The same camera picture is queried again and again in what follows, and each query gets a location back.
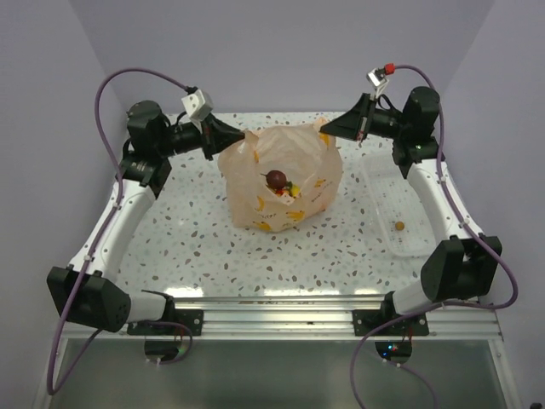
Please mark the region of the orange translucent plastic bag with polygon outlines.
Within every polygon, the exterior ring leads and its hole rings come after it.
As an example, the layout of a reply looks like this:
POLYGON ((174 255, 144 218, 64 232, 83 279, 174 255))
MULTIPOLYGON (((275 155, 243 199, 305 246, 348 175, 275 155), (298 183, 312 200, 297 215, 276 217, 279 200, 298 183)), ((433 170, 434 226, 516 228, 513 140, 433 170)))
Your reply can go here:
POLYGON ((280 232, 326 210, 342 176, 334 136, 311 124, 277 125, 244 132, 223 151, 218 167, 226 179, 227 203, 237 228, 280 232))

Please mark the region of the fake dark purple plum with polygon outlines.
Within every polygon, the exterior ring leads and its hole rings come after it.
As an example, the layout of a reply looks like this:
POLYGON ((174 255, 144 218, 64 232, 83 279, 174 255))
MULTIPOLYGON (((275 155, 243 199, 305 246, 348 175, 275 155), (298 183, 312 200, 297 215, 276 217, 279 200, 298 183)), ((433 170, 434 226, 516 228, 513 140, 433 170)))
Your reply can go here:
POLYGON ((275 190, 283 187, 287 180, 285 173, 280 170, 270 170, 266 174, 263 174, 266 180, 266 184, 269 188, 275 190))

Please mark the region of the fake red cherries with leaves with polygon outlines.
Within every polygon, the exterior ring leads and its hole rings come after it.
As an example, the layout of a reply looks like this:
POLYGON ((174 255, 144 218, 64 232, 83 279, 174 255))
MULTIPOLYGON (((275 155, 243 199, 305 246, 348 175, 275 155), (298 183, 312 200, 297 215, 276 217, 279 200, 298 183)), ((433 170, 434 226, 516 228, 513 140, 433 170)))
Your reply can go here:
POLYGON ((293 199, 300 196, 300 191, 301 189, 291 181, 287 181, 283 187, 274 190, 279 197, 291 197, 293 199))

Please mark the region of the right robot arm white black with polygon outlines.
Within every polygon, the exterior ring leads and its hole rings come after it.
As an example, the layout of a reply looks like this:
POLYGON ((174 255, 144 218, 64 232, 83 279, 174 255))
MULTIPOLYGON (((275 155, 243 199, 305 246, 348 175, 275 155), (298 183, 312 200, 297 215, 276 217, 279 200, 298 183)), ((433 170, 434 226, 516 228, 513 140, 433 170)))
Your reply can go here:
POLYGON ((468 214, 450 178, 433 136, 439 111, 439 94, 426 86, 414 88, 402 110, 381 108, 363 94, 353 108, 320 129, 349 141, 368 135, 392 140, 393 162, 431 224, 437 245, 422 266, 419 283, 392 292, 382 303, 379 323, 393 335, 409 325, 409 313, 436 302, 486 295, 502 252, 499 238, 485 235, 468 214))

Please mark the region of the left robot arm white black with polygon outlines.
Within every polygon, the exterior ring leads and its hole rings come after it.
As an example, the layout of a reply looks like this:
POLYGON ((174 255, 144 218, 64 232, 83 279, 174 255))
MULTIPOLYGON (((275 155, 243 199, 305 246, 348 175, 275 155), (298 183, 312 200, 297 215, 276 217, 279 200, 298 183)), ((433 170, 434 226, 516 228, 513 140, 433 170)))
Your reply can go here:
POLYGON ((200 150, 211 160, 244 138, 242 130, 216 118, 208 102, 190 96, 182 112, 188 122, 173 124, 155 101, 141 101, 129 109, 129 138, 106 208, 81 250, 47 277, 62 323, 116 332, 126 324, 146 321, 161 335, 175 329, 172 297, 159 291, 130 295, 116 285, 121 261, 163 191, 172 170, 170 158, 200 150))

